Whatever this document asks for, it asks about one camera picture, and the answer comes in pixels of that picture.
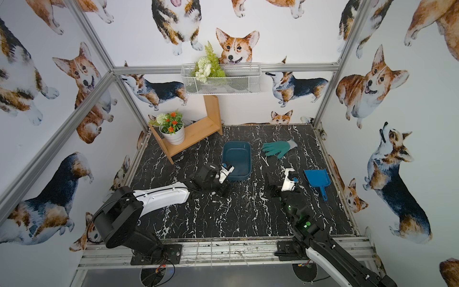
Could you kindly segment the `teal plastic storage box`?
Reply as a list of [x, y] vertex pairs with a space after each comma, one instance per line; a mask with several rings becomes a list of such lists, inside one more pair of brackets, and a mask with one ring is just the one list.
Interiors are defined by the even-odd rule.
[[246, 141], [229, 141], [224, 144], [222, 162], [234, 167], [228, 181], [245, 181], [251, 175], [251, 145]]

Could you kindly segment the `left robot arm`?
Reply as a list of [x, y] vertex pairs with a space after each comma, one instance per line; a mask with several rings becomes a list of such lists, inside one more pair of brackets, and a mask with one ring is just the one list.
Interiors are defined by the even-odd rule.
[[226, 195], [225, 180], [234, 170], [226, 163], [206, 164], [190, 177], [167, 186], [135, 191], [121, 187], [94, 214], [92, 223], [107, 248], [125, 246], [144, 257], [162, 259], [164, 245], [156, 235], [137, 226], [139, 219], [155, 210], [183, 204], [194, 194]]

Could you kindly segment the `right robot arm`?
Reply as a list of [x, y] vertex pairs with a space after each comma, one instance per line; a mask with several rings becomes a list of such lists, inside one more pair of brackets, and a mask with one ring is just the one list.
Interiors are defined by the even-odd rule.
[[274, 253], [280, 261], [310, 259], [342, 287], [396, 286], [392, 278], [373, 272], [342, 248], [323, 225], [313, 219], [299, 189], [282, 191], [280, 186], [270, 183], [266, 187], [271, 197], [279, 200], [294, 234], [292, 240], [279, 245]]

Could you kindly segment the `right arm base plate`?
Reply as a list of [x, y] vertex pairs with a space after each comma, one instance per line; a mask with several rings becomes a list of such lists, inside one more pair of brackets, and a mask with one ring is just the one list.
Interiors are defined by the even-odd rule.
[[277, 251], [274, 252], [274, 255], [278, 257], [280, 261], [296, 261], [307, 258], [301, 251], [300, 244], [294, 240], [278, 241]]

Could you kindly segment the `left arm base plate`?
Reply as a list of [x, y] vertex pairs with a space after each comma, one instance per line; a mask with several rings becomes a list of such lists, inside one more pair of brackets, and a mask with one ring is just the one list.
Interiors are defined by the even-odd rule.
[[130, 265], [154, 265], [160, 263], [179, 264], [183, 245], [166, 244], [162, 248], [155, 250], [151, 255], [143, 255], [133, 251]]

